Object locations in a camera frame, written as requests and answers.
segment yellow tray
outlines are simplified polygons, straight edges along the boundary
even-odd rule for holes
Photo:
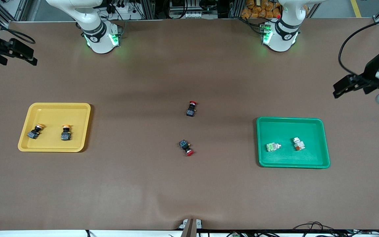
[[[87,103],[34,103],[27,111],[18,149],[25,152],[79,152],[86,141],[90,105]],[[45,126],[36,139],[27,133]],[[62,125],[71,126],[71,140],[62,141]]]

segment red cap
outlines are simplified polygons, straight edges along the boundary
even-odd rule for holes
[[[191,156],[192,154],[194,154],[194,151],[193,151],[193,150],[189,150],[189,151],[187,152],[187,156]]]

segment brown mat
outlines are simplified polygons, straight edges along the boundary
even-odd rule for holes
[[[377,92],[332,95],[346,75],[341,43],[371,22],[308,19],[285,53],[238,20],[129,22],[105,55],[74,23],[12,23],[36,39],[39,62],[0,66],[0,230],[171,229],[188,217],[205,228],[379,228]],[[353,38],[343,61],[362,72],[377,53],[379,26]],[[20,152],[34,102],[92,104],[87,149]],[[259,167],[260,116],[322,119],[331,167]]]

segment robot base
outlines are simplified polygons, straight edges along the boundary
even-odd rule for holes
[[[266,34],[262,37],[263,44],[269,46],[270,49],[276,52],[284,52],[289,50],[292,44],[295,43],[296,37],[298,36],[298,33],[294,36],[287,35],[290,37],[289,40],[283,40],[275,30],[275,23],[267,22],[265,23],[265,27],[266,29],[264,30],[264,33]]]
[[[110,21],[103,22],[107,29],[99,42],[92,42],[85,36],[87,45],[98,54],[109,53],[113,48],[119,46],[121,42],[122,27]]]

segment electrical component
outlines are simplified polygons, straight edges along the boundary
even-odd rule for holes
[[[268,152],[275,151],[275,150],[279,149],[280,147],[282,147],[282,145],[281,144],[276,144],[276,143],[270,143],[270,144],[266,145],[266,148],[267,148]]]
[[[64,124],[62,126],[62,133],[61,133],[61,140],[62,141],[69,141],[71,140],[71,126],[68,124]]]
[[[32,131],[30,131],[30,132],[27,134],[27,136],[28,136],[29,138],[36,139],[36,138],[39,136],[40,131],[41,131],[43,128],[45,128],[45,126],[43,126],[42,124],[38,123],[38,124],[36,124],[35,129],[33,129]]]
[[[120,8],[117,8],[116,10],[118,11],[118,14],[119,13],[128,13],[130,9],[130,6],[127,4],[127,5],[124,5],[123,7],[121,6]]]
[[[273,36],[273,30],[271,29],[271,24],[263,24],[260,26],[261,29],[263,29],[264,35],[263,35],[263,43],[268,44],[270,42],[271,37]]]
[[[201,18],[203,16],[202,12],[186,12],[185,19],[190,18]]]
[[[191,156],[192,154],[194,154],[194,151],[191,150],[190,145],[191,145],[191,144],[189,144],[189,143],[188,143],[187,141],[185,141],[185,140],[182,140],[182,141],[179,142],[179,146],[182,148],[182,150],[185,150],[185,154],[186,154],[187,156]]]
[[[295,146],[295,149],[296,149],[296,150],[302,150],[302,149],[305,149],[304,142],[301,141],[299,138],[294,138],[294,139],[293,139],[293,142],[294,142],[294,146]]]
[[[196,112],[195,106],[197,105],[197,102],[195,101],[190,101],[189,102],[189,107],[187,109],[187,116],[189,117],[194,117],[194,113]]]

